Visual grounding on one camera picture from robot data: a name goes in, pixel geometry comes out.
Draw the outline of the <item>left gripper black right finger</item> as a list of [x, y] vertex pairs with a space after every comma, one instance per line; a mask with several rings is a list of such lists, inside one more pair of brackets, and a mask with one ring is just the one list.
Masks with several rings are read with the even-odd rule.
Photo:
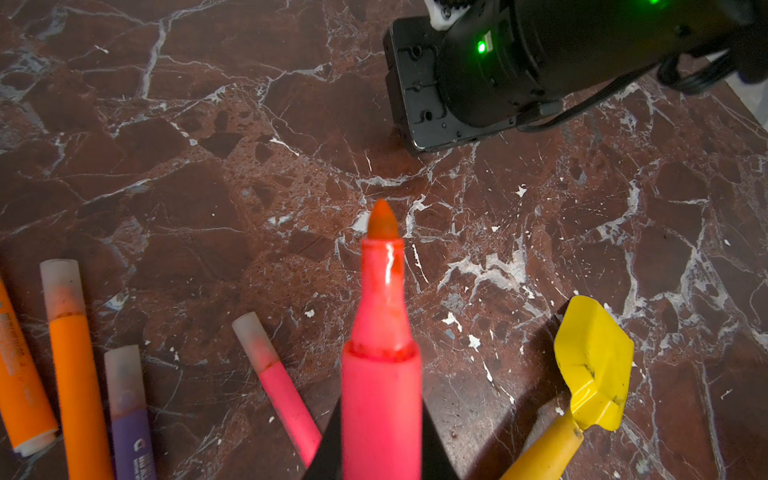
[[422, 401], [422, 480], [458, 480], [437, 428]]

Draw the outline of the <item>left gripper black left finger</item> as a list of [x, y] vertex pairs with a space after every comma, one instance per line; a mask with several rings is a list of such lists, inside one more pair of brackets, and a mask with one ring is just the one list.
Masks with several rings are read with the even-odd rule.
[[341, 399], [338, 399], [315, 457], [302, 477], [303, 480], [342, 479], [341, 438]]

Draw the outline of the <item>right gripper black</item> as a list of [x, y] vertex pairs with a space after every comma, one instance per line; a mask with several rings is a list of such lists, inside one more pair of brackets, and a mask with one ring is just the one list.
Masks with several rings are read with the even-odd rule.
[[473, 143], [563, 110], [536, 78], [510, 1], [477, 1], [444, 31], [427, 16], [397, 19], [383, 45], [392, 117], [411, 153]]

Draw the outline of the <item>pink marker pen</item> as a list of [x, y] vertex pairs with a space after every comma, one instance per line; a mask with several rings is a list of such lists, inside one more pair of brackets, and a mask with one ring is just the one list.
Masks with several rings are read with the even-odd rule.
[[318, 451], [322, 435], [287, 373], [255, 312], [240, 316], [232, 328], [305, 467]]

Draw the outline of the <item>red marker pen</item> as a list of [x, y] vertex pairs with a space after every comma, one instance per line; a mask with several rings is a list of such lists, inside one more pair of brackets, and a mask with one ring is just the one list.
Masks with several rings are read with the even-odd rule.
[[384, 200], [362, 240], [362, 294], [341, 357], [345, 479], [418, 479], [422, 465], [422, 364], [404, 291], [404, 241]]

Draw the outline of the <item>purple marker pen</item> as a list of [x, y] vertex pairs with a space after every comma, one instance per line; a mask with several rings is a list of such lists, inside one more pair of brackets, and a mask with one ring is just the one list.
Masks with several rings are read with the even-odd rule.
[[117, 479], [157, 479], [139, 347], [104, 354]]

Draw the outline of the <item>orange marker pen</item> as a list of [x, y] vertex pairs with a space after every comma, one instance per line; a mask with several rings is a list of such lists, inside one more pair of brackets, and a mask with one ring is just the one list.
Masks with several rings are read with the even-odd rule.
[[70, 479], [112, 479], [113, 466], [78, 262], [40, 264]]
[[4, 283], [1, 283], [1, 417], [13, 451], [30, 457], [56, 439], [59, 424]]

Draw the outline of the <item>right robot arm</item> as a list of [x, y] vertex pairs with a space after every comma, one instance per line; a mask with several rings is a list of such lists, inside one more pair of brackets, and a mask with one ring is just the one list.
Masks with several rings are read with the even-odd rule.
[[383, 44], [413, 154], [555, 128], [648, 72], [685, 95], [767, 77], [763, 1], [431, 1]]

